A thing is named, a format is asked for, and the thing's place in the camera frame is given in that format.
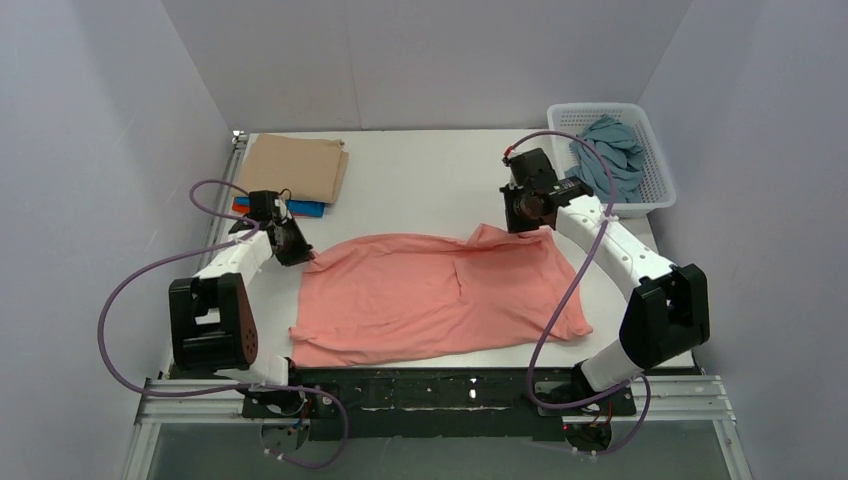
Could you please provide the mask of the pink t-shirt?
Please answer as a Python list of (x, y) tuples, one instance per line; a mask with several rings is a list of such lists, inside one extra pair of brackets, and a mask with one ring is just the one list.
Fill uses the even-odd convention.
[(354, 238), (305, 268), (292, 358), (300, 367), (377, 365), (541, 336), (575, 341), (592, 332), (580, 300), (564, 298), (575, 275), (547, 229)]

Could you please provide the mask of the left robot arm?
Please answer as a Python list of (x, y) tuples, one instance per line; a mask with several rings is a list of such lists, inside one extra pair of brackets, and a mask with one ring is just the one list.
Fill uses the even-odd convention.
[(292, 218), (261, 226), (251, 234), (247, 221), (235, 223), (228, 247), (194, 276), (171, 283), (171, 344), (179, 369), (249, 384), (288, 383), (290, 361), (271, 344), (283, 328), (254, 314), (248, 285), (271, 260), (284, 267), (310, 261), (312, 246)]

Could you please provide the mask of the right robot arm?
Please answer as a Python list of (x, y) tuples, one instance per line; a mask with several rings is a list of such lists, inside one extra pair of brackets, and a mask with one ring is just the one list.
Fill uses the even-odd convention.
[(596, 264), (627, 300), (617, 339), (571, 369), (573, 400), (596, 399), (709, 340), (708, 283), (698, 266), (680, 266), (652, 251), (584, 186), (559, 182), (542, 193), (505, 185), (501, 192), (509, 232), (548, 226), (584, 250), (586, 261), (568, 295)]

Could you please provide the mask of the blue folded t-shirt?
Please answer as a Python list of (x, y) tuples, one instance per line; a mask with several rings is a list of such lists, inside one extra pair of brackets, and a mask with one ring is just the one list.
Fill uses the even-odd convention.
[[(232, 202), (249, 206), (246, 196), (236, 196)], [(322, 202), (287, 200), (287, 207), (294, 216), (322, 218), (325, 212), (325, 204)]]

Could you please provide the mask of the tan folded t-shirt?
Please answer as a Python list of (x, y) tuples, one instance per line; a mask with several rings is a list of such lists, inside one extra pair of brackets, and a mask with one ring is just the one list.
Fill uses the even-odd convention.
[(260, 134), (246, 152), (236, 184), (247, 191), (285, 189), (298, 201), (334, 203), (349, 154), (340, 140)]

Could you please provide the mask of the teal crumpled t-shirt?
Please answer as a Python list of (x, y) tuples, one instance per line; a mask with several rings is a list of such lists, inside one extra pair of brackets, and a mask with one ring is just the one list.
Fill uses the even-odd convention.
[(645, 149), (634, 129), (604, 115), (586, 127), (580, 137), (603, 156), (613, 183), (594, 153), (576, 141), (570, 143), (569, 149), (577, 164), (564, 172), (565, 177), (579, 178), (601, 202), (608, 202), (614, 194), (615, 204), (641, 203), (639, 187), (644, 178)]

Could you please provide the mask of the white plastic basket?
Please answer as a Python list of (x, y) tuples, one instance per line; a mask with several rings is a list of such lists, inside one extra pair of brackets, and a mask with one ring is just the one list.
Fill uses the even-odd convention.
[[(632, 127), (637, 140), (645, 149), (644, 178), (639, 187), (642, 202), (614, 203), (613, 214), (620, 218), (640, 217), (655, 209), (672, 206), (677, 195), (665, 157), (659, 148), (645, 111), (638, 105), (615, 102), (555, 104), (547, 111), (548, 128), (580, 137), (586, 127), (604, 115), (609, 115), (622, 124)], [(552, 140), (551, 161), (557, 164), (563, 173), (577, 164), (577, 160), (569, 149), (571, 142), (572, 140), (568, 138), (558, 136)], [(586, 147), (602, 163), (609, 182), (613, 183), (603, 156), (592, 145), (587, 144)]]

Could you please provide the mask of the aluminium frame rail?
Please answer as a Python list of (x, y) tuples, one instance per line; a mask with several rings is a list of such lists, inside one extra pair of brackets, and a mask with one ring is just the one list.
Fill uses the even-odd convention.
[[(736, 432), (736, 416), (726, 389), (718, 375), (651, 376), (649, 385), (641, 381), (631, 385), (627, 395), (637, 409), (646, 408), (647, 421), (710, 421), (717, 435), (724, 462), (732, 479), (752, 477)], [(193, 397), (144, 396), (135, 422), (141, 424), (143, 439), (133, 444), (126, 469), (128, 478), (140, 478), (149, 470), (153, 433), (161, 424), (293, 424), (293, 419), (245, 417), (244, 397), (231, 389)]]

